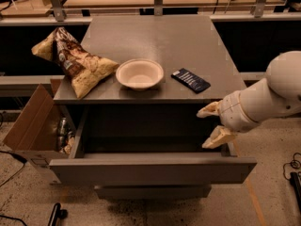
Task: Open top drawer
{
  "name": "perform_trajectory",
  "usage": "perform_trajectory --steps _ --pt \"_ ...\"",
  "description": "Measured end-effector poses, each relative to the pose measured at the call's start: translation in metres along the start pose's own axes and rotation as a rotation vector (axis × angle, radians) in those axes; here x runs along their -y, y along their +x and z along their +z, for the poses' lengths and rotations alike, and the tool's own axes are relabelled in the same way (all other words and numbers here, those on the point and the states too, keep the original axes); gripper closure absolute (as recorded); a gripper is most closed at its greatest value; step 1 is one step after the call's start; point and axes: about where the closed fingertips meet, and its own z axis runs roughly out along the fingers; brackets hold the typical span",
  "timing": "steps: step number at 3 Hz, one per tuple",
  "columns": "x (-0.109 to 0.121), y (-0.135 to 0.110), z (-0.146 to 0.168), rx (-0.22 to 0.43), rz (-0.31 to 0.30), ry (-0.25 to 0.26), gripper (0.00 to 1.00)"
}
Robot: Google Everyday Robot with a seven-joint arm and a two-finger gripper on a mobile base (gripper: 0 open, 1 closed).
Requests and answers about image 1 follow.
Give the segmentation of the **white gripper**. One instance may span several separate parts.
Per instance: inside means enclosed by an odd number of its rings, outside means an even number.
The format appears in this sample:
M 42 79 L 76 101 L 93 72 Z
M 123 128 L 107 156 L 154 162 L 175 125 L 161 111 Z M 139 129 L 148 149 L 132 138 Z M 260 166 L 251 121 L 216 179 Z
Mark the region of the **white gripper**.
M 260 124 L 251 120 L 244 112 L 240 101 L 240 90 L 224 97 L 221 101 L 211 102 L 198 111 L 198 118 L 219 116 L 224 126 L 218 125 L 202 144 L 204 149 L 214 149 L 233 141 L 237 134 L 246 133 Z

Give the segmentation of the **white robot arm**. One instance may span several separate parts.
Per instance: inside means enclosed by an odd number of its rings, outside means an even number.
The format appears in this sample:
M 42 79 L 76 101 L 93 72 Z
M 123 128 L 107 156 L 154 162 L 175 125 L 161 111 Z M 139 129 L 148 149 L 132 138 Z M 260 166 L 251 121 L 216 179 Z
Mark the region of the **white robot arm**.
M 301 52 L 291 51 L 275 57 L 269 63 L 264 78 L 257 83 L 201 108 L 197 113 L 199 118 L 218 116 L 221 121 L 202 148 L 217 148 L 263 121 L 300 112 Z

